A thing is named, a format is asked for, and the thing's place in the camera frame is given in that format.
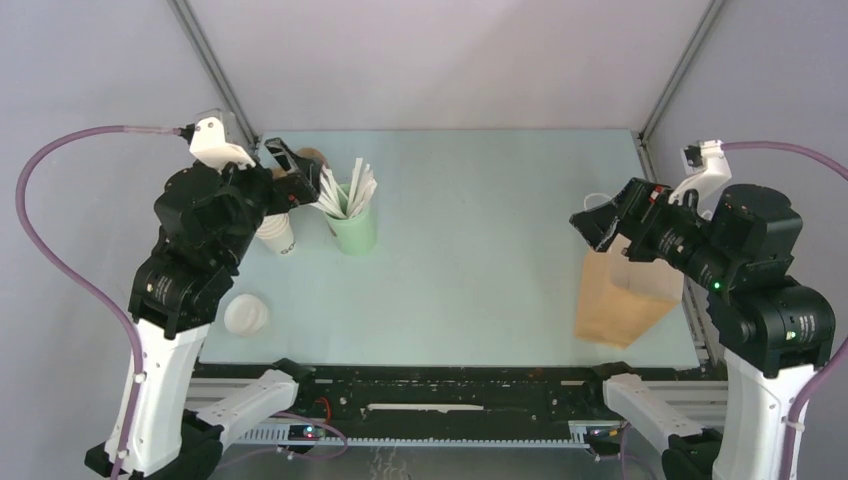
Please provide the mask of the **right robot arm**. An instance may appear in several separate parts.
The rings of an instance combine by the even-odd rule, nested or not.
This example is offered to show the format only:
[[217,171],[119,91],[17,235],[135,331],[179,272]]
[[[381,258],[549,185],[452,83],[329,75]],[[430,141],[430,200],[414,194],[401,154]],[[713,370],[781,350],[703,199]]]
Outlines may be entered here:
[[684,417],[630,373],[586,385],[583,408],[622,416],[660,453],[668,479],[792,479],[811,390],[831,366],[835,313],[789,275],[803,221],[783,193],[730,185],[710,219],[698,200],[634,178],[570,223],[595,252],[624,237],[629,261],[665,261],[707,291],[727,369],[723,429]]

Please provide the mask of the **stack of paper cups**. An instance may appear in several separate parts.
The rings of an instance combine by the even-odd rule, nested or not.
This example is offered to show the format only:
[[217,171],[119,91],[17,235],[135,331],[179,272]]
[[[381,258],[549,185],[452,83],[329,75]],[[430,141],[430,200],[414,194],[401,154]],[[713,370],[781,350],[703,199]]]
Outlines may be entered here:
[[265,215],[255,237],[278,256],[288,256],[296,247],[296,236],[289,214],[291,208],[291,200],[273,184]]

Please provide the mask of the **brown paper bag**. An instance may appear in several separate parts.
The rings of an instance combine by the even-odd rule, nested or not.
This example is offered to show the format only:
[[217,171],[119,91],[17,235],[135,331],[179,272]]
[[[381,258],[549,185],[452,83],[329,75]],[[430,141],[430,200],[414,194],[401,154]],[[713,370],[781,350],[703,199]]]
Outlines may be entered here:
[[609,249],[583,260],[574,335],[626,349],[681,302],[684,276],[662,259],[631,262],[630,241],[618,235]]

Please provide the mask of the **green cup holder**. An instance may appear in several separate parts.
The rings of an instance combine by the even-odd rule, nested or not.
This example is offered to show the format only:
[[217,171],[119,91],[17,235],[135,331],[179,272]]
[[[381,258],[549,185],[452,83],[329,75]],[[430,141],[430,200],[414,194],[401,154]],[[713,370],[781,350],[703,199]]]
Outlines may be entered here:
[[376,245],[376,214],[370,205],[349,219],[338,219],[328,213],[324,216],[331,236],[342,253],[352,256],[366,255]]

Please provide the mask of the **black front rail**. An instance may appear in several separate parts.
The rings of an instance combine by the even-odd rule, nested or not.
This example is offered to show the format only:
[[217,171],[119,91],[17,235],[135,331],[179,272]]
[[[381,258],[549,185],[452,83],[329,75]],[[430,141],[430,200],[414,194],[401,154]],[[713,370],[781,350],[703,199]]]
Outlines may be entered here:
[[[195,367],[187,407],[236,393],[272,365]],[[302,381],[292,410],[329,418],[352,445],[577,446],[589,429],[616,427],[623,418],[604,406],[602,378],[633,373],[685,416],[723,424],[725,374],[711,368],[390,367],[273,364]]]

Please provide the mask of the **stack of white lids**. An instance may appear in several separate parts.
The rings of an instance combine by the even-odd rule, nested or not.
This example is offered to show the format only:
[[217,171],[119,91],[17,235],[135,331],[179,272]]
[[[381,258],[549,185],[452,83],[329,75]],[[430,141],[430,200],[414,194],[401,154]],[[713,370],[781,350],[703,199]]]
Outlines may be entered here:
[[269,322],[268,306],[258,297],[241,294],[233,298],[224,311],[224,325],[228,332],[238,336],[251,336]]

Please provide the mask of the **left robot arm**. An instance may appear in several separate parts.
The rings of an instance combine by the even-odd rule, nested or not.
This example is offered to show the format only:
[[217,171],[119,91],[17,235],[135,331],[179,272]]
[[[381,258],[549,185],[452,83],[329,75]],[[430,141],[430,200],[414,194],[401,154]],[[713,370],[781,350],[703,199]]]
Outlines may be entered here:
[[128,304],[142,369],[128,376],[113,434],[86,453],[95,473],[206,479],[229,446],[265,419],[314,408],[316,390],[291,361],[211,405],[186,405],[201,347],[260,225],[319,195],[320,158],[278,138],[266,148],[275,168],[198,161],[172,175],[156,199],[158,239],[135,274]]

